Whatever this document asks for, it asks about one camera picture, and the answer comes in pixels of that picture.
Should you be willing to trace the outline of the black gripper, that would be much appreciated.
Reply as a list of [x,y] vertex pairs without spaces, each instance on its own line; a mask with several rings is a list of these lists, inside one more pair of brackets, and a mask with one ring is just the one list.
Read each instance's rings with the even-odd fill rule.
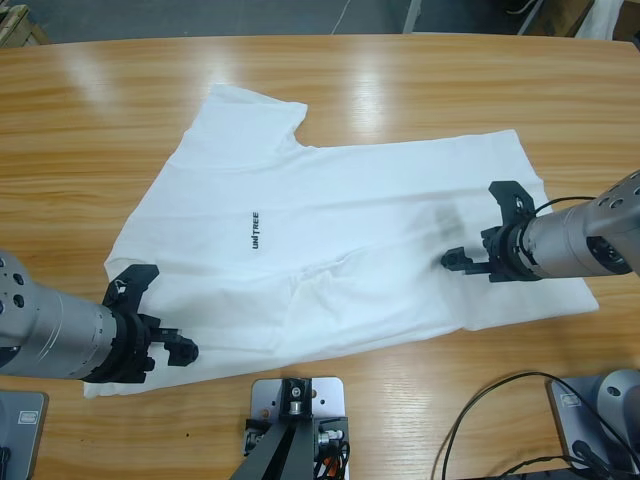
[[145,314],[111,309],[116,334],[108,344],[106,359],[83,381],[86,383],[143,383],[155,361],[148,355],[152,342],[166,343],[169,365],[190,365],[199,356],[199,347],[179,335],[177,329],[161,326],[161,320]]
[[440,263],[452,272],[488,274],[491,283],[539,281],[541,277],[528,268],[521,258],[519,234],[522,229],[523,224],[519,224],[482,231],[482,245],[488,254],[486,262],[473,262],[463,247],[457,247],[447,250]]

